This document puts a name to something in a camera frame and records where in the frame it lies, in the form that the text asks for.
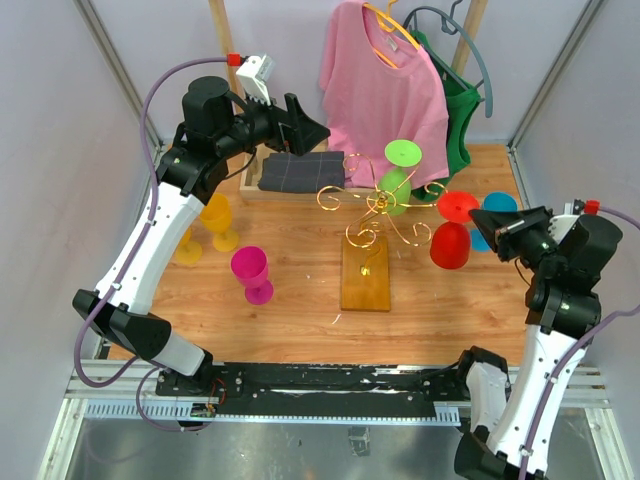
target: blue cup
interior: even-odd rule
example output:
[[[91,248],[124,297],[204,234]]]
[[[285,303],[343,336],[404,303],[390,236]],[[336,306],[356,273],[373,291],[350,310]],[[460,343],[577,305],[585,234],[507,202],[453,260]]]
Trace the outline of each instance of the blue cup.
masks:
[[[478,229],[471,230],[471,248],[475,252],[483,253],[491,250],[491,247]]]
[[[491,212],[516,212],[518,202],[511,195],[505,192],[493,192],[487,195],[482,202],[482,209]]]

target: pink t-shirt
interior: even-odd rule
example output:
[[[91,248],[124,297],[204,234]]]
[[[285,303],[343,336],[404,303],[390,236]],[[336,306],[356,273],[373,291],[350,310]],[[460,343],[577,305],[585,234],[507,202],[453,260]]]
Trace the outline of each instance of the pink t-shirt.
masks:
[[[368,155],[380,181],[394,168],[384,156],[385,146],[405,138],[422,150],[422,161],[411,178],[413,188],[447,177],[447,106],[429,54],[384,32],[376,14],[363,3],[347,0],[331,15],[320,72],[331,129],[329,149],[344,151],[345,156]],[[374,47],[398,68],[384,63]],[[373,186],[365,163],[360,162],[355,172],[346,172],[347,186]]]

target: red connector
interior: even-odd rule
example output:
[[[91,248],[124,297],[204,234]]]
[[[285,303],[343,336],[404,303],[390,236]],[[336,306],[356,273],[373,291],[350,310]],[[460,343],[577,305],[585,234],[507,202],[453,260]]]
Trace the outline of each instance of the red connector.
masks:
[[[600,210],[600,202],[598,200],[587,200],[584,204],[584,213],[597,215],[598,210]]]
[[[244,63],[244,58],[239,53],[227,54],[227,65],[230,67],[239,67]]]

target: wooden pole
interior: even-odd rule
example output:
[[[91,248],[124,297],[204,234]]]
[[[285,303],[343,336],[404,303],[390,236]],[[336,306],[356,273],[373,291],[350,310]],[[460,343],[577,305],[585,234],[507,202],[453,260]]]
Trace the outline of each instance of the wooden pole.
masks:
[[[233,39],[231,38],[231,27],[229,26],[229,17],[227,17],[227,10],[224,6],[224,0],[209,0],[209,8],[211,9],[211,16],[213,17],[213,23],[216,26],[218,32],[218,40],[220,41],[220,47],[222,48],[223,55],[235,52],[233,48]],[[227,78],[231,91],[244,98],[244,91],[242,85],[236,78],[234,67],[227,65]]]
[[[467,16],[464,19],[464,29],[471,37],[471,40],[475,41],[476,39],[476,33],[478,33],[478,28],[480,28],[480,23],[482,23],[482,17],[484,16],[484,11],[488,3],[489,0],[471,0]],[[467,44],[464,38],[460,37],[451,65],[454,72],[459,75],[464,73],[470,52],[469,44]]]

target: orange hanger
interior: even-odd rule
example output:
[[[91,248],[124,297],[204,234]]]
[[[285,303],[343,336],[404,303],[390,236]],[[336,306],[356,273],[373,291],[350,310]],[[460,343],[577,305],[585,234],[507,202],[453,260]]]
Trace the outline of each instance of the orange hanger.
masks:
[[[390,0],[389,4],[387,5],[387,13],[383,12],[382,10],[380,10],[377,7],[374,7],[373,5],[371,5],[370,3],[364,3],[363,6],[365,8],[368,8],[369,10],[372,10],[373,12],[376,13],[377,17],[378,17],[378,24],[380,25],[380,28],[382,28],[385,32],[394,32],[394,31],[398,31],[402,34],[402,36],[404,36],[407,41],[413,45],[414,47],[416,47],[416,50],[420,50],[420,44],[418,42],[416,42],[414,40],[414,38],[411,36],[411,34],[409,32],[407,32],[404,28],[402,28],[402,25],[400,25],[398,22],[396,22],[393,18],[391,18],[390,14],[391,14],[391,5],[393,5],[394,3],[396,3],[398,0]],[[382,52],[380,52],[377,48],[374,48],[373,51],[380,57],[380,59],[382,61],[384,61],[387,65],[393,67],[393,68],[398,68],[396,64],[394,64],[387,56],[385,56]]]
[[[389,0],[389,3],[387,3],[387,17],[391,16],[391,5],[393,5],[394,3],[396,3],[398,0]],[[383,29],[385,32],[393,32],[395,31],[396,27],[394,26],[388,26],[386,23],[384,23],[384,20],[378,16],[378,24],[380,25],[380,28]]]

